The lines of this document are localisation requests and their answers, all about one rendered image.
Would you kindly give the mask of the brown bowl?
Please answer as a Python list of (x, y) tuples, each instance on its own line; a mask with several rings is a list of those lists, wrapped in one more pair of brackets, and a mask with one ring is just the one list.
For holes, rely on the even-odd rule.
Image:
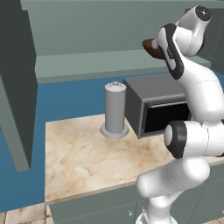
[(158, 48), (158, 49), (154, 49), (152, 47), (152, 42), (153, 38), (148, 38), (145, 39), (142, 42), (143, 48), (144, 50), (153, 58), (158, 59), (158, 60), (163, 60), (165, 58), (163, 51)]

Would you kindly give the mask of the grey toaster oven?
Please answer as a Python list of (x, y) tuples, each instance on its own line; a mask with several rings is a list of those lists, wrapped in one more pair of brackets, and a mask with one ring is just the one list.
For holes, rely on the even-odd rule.
[(187, 121), (191, 113), (187, 104), (147, 108), (150, 104), (180, 102), (186, 97), (182, 87), (168, 74), (129, 77), (126, 86), (125, 117), (138, 138), (160, 135), (171, 121)]

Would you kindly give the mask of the grey-green cabinet door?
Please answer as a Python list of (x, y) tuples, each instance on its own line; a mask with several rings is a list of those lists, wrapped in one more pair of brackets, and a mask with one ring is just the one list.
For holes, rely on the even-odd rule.
[(32, 164), (38, 82), (29, 14), (20, 0), (0, 0), (0, 130), (19, 172)]
[(212, 19), (206, 28), (205, 53), (211, 67), (219, 69), (224, 58), (224, 8), (210, 11)]

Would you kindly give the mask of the grey-green base cupboard door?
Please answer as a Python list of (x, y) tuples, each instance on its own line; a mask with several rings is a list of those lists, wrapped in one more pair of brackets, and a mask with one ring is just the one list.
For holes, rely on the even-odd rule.
[(183, 192), (171, 206), (178, 224), (204, 224), (224, 217), (224, 164), (211, 167), (208, 180)]
[(136, 196), (132, 185), (50, 205), (50, 210), (54, 224), (133, 224)]

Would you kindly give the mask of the grey-green wall cabinet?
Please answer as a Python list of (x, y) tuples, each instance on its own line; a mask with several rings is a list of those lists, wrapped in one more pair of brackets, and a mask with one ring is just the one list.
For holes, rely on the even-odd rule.
[(142, 46), (195, 5), (213, 14), (206, 43), (192, 60), (210, 66), (224, 18), (223, 0), (21, 0), (28, 11), (39, 83), (164, 73)]

